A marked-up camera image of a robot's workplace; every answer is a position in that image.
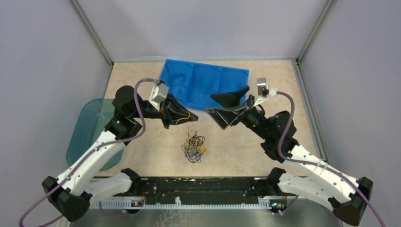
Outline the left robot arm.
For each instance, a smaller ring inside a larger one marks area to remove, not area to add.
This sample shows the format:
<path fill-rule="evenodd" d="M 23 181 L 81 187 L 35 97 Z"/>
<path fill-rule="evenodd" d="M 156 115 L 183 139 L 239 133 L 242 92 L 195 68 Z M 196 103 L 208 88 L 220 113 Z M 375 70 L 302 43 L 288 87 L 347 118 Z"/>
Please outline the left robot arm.
<path fill-rule="evenodd" d="M 198 120 L 197 115 L 178 103 L 166 85 L 154 86 L 151 94 L 149 100 L 143 100 L 134 87 L 119 88 L 113 100 L 114 116 L 94 144 L 58 177 L 44 179 L 42 186 L 49 194 L 49 202 L 69 222 L 79 220 L 92 204 L 103 199 L 144 193 L 141 177 L 130 168 L 97 182 L 92 179 L 115 154 L 142 135 L 146 118 L 160 119 L 166 129 Z"/>

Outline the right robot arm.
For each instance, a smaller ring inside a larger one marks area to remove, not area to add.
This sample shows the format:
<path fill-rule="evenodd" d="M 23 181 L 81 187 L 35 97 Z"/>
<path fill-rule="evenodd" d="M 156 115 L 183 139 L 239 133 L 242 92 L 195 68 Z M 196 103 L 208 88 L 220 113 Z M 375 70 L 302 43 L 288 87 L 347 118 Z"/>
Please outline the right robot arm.
<path fill-rule="evenodd" d="M 262 138 L 261 147 L 270 159 L 303 173 L 302 177 L 292 176 L 286 170 L 274 168 L 266 182 L 267 191 L 272 195 L 283 192 L 307 198 L 330 210 L 342 222 L 357 227 L 370 206 L 373 182 L 367 177 L 342 173 L 302 146 L 294 138 L 294 109 L 271 117 L 257 109 L 267 98 L 284 96 L 284 92 L 263 87 L 260 97 L 249 96 L 240 103 L 248 90 L 245 86 L 234 92 L 211 94 L 219 107 L 205 111 L 222 129 L 243 124 Z"/>

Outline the blue three-compartment bin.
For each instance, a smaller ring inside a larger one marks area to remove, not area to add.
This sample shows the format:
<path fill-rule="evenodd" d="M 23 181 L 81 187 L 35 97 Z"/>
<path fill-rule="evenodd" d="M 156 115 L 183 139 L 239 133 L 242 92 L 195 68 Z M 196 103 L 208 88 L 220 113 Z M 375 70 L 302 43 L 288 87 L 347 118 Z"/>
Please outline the blue three-compartment bin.
<path fill-rule="evenodd" d="M 246 69 L 172 59 L 165 61 L 159 77 L 181 105 L 198 110 L 221 107 L 210 95 L 239 90 L 248 78 Z"/>

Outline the teal transparent plastic tray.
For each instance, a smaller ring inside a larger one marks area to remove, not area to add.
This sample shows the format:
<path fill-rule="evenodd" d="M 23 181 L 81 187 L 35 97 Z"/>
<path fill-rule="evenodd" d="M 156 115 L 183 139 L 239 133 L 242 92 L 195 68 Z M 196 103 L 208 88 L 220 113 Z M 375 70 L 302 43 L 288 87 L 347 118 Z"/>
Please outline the teal transparent plastic tray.
<path fill-rule="evenodd" d="M 96 141 L 114 116 L 112 99 L 98 98 L 89 101 L 81 110 L 66 154 L 69 166 L 73 165 Z"/>

